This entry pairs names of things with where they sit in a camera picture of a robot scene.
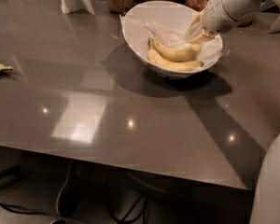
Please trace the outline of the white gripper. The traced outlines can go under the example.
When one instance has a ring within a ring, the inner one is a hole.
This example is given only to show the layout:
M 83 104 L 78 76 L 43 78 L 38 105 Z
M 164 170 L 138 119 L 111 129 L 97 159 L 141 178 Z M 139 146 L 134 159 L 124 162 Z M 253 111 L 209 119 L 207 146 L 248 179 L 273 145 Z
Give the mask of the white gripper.
M 212 40 L 216 36 L 214 33 L 227 33 L 236 24 L 226 12 L 222 0 L 209 0 L 203 14 L 197 13 L 191 21 L 184 38 L 190 44 L 201 44 Z

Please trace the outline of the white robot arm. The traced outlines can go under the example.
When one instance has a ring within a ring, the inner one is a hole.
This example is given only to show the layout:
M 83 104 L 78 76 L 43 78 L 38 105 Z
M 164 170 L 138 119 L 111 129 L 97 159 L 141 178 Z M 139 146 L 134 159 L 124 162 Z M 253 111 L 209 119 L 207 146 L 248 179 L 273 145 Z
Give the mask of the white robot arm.
M 280 0 L 209 0 L 201 17 L 190 24 L 185 39 L 190 43 L 203 42 L 228 32 L 244 15 L 273 6 L 280 10 Z M 270 31 L 280 32 L 280 16 Z M 280 134 L 261 165 L 249 224 L 280 224 Z

